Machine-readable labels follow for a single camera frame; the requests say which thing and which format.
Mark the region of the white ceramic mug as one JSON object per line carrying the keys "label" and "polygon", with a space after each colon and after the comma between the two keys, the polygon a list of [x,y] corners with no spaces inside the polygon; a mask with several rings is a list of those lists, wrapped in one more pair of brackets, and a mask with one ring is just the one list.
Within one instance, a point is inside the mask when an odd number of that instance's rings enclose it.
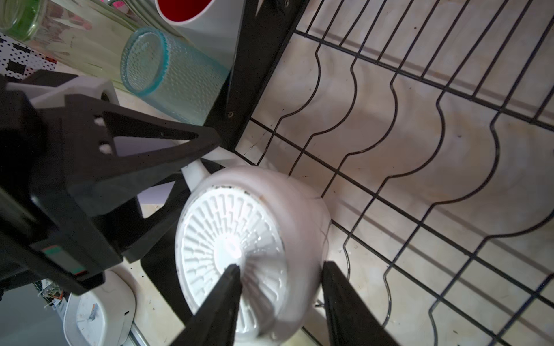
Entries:
{"label": "white ceramic mug", "polygon": [[196,313],[226,268],[240,269],[235,341],[280,345],[303,325],[328,254],[330,213],[320,194],[286,174],[216,148],[182,170],[191,192],[177,225],[175,263]]}

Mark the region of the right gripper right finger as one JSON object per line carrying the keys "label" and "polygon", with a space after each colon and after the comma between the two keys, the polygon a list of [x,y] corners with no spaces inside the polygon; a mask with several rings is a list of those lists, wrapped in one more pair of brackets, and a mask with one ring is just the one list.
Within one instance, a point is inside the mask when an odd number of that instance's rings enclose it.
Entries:
{"label": "right gripper right finger", "polygon": [[324,262],[321,284],[330,344],[398,344],[375,319],[335,262]]}

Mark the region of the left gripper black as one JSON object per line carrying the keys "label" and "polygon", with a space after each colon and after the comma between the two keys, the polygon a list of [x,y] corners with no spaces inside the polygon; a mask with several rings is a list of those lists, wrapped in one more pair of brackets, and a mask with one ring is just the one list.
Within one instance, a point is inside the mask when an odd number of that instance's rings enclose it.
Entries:
{"label": "left gripper black", "polygon": [[[49,279],[83,294],[142,259],[190,197],[176,172],[220,143],[213,128],[121,107],[107,79],[2,78],[1,291]],[[168,199],[145,218],[139,193],[164,183]]]}

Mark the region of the teal textured plastic cup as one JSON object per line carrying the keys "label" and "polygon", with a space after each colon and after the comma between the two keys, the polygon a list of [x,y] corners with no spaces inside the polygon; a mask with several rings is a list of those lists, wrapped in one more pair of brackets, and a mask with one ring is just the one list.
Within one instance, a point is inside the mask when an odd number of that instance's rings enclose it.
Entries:
{"label": "teal textured plastic cup", "polygon": [[153,27],[135,31],[121,57],[131,94],[182,123],[204,125],[229,70],[179,38]]}

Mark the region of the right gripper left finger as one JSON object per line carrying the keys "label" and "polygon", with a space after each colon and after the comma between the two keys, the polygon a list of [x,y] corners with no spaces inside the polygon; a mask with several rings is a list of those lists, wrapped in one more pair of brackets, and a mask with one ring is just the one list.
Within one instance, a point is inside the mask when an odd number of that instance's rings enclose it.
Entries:
{"label": "right gripper left finger", "polygon": [[173,345],[233,345],[242,294],[240,268],[229,265]]}

